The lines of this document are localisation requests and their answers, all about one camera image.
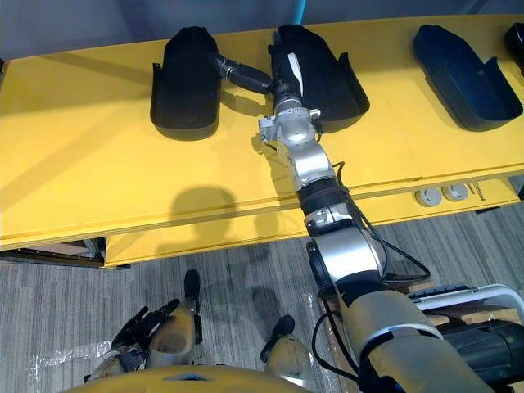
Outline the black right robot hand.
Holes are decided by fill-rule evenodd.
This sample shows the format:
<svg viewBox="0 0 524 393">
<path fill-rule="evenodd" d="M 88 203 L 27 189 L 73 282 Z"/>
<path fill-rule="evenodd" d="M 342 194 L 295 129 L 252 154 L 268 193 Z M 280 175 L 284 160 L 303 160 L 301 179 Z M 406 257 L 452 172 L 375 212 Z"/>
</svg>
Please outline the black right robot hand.
<svg viewBox="0 0 524 393">
<path fill-rule="evenodd" d="M 299 25 L 282 25 L 273 32 L 273 43 L 268 46 L 271 76 L 249 65 L 230 60 L 218 52 L 210 53 L 209 63 L 222 79 L 240 88 L 260 94 L 271 93 L 275 97 L 291 94 L 302 100 L 303 80 L 299 61 L 287 41 L 287 33 L 291 32 L 291 28 L 299 28 Z"/>
</svg>

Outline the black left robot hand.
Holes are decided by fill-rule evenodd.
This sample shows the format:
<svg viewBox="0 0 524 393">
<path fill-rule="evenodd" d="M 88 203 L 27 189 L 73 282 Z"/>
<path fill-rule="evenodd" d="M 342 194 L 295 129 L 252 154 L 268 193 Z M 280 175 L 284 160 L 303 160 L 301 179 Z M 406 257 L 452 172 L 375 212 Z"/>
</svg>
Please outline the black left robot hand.
<svg viewBox="0 0 524 393">
<path fill-rule="evenodd" d="M 111 342 L 111 349 L 127 353 L 134 348 L 141 355 L 146 355 L 152 333 L 168 319 L 179 304 L 179 299 L 173 299 L 153 311 L 144 306 L 115 335 Z"/>
</svg>

